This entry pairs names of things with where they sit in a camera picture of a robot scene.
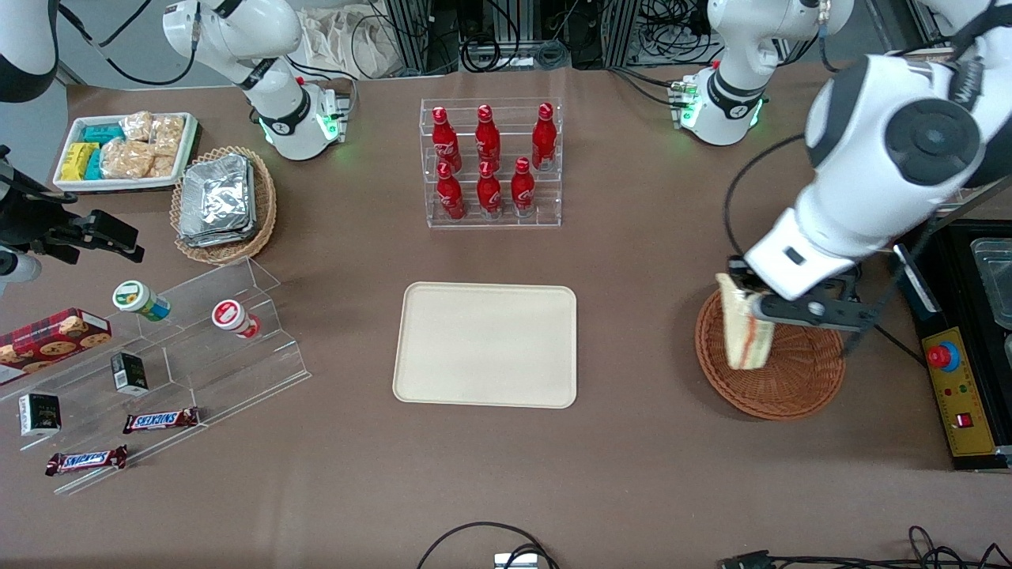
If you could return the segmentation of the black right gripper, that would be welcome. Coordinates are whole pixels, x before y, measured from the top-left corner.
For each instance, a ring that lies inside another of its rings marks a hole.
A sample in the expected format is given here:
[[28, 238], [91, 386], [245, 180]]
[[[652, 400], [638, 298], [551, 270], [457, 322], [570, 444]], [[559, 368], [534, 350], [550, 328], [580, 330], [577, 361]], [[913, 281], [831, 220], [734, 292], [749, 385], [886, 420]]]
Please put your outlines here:
[[75, 194], [50, 191], [12, 166], [10, 148], [1, 148], [2, 245], [17, 252], [48, 255], [68, 264], [78, 262], [80, 248], [106, 250], [129, 262], [141, 263], [145, 248], [138, 230], [119, 217], [94, 209], [81, 217], [65, 209], [78, 202]]

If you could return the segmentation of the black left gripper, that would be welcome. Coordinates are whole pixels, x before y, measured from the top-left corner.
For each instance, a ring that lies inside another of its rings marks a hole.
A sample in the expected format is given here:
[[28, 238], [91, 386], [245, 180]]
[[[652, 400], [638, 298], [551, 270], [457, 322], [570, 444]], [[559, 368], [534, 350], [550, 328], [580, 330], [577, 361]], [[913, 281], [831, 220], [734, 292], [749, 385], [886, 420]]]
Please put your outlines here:
[[[787, 296], [777, 294], [772, 284], [763, 281], [748, 266], [743, 256], [730, 256], [727, 259], [727, 274], [729, 274], [731, 281], [736, 284], [736, 288], [745, 289], [750, 292], [759, 292], [759, 294], [749, 294], [747, 298], [747, 313], [756, 320], [772, 320], [770, 314], [766, 312], [765, 307], [770, 295], [778, 296], [778, 298], [784, 299], [784, 301], [789, 300]], [[820, 281], [819, 284], [814, 284], [813, 288], [804, 292], [798, 298], [789, 301], [795, 302], [816, 298], [829, 299], [831, 301], [854, 301], [856, 298], [856, 284], [860, 278], [861, 265], [857, 264], [857, 266], [850, 267], [850, 269], [846, 269], [843, 273], [835, 275], [835, 277], [829, 277]]]

